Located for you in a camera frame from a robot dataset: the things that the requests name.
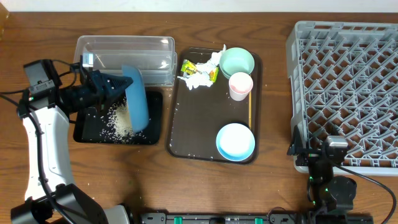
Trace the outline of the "dark blue plate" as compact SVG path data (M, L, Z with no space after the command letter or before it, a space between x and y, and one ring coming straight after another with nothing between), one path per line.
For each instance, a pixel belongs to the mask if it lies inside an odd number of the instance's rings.
M125 92L132 131L138 133L146 129L149 124L145 84L141 71L136 67L123 65L122 73L124 77L132 79Z

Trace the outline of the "white rice pile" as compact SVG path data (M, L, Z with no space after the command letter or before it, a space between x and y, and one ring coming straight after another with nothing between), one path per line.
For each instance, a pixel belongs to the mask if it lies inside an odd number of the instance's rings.
M128 144L132 141L134 133L126 100L123 99L113 104L108 110L107 116L107 118L102 119L105 127L100 131L100 136L104 140L110 140L119 144Z

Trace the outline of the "yellow green snack wrapper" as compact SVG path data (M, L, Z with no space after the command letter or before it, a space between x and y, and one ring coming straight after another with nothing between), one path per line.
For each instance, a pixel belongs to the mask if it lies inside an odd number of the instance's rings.
M213 83L216 82L218 77L219 68L213 63L193 63L187 59L183 61L181 72L185 72L188 75L194 75L196 73L207 74L209 80Z

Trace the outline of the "white tissue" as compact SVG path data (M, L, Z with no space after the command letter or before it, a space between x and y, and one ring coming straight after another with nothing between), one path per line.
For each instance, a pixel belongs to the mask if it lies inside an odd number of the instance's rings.
M220 50L219 52L213 52L211 54L211 58L207 62L213 63L216 66L218 66L220 64L220 58L225 51L226 51L226 45L224 45L223 49ZM212 84L214 84L209 80L209 76L207 74L196 73L194 75L188 75L187 73L183 72L183 75L179 76L178 78L185 81L187 88L189 90L198 88L199 86L210 87L212 86Z

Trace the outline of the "mint green bowl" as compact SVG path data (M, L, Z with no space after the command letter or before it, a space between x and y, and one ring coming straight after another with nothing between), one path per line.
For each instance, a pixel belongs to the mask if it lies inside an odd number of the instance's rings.
M238 72L250 74L254 70L254 57L246 49L233 47L226 50L220 58L220 69L222 74L230 79Z

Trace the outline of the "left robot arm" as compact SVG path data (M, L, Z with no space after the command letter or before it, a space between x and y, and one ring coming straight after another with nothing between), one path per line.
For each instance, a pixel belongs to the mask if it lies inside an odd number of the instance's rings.
M26 75L30 88L18 112L29 142L29 181L25 202L11 209L11 221L46 223L58 212L59 223L131 223L124 205L103 209L75 185L67 134L71 113L110 104L133 80L91 71L81 85L63 88L53 69Z

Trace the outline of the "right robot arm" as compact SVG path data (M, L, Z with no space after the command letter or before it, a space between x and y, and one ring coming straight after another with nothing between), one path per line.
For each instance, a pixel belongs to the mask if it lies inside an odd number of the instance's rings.
M347 140L333 135L318 149L310 149L303 143L299 128L294 127L287 155L296 157L296 166L308 168L307 197L315 206L308 213L310 223L342 222L346 212L353 209L356 182L333 172L344 161L347 151Z

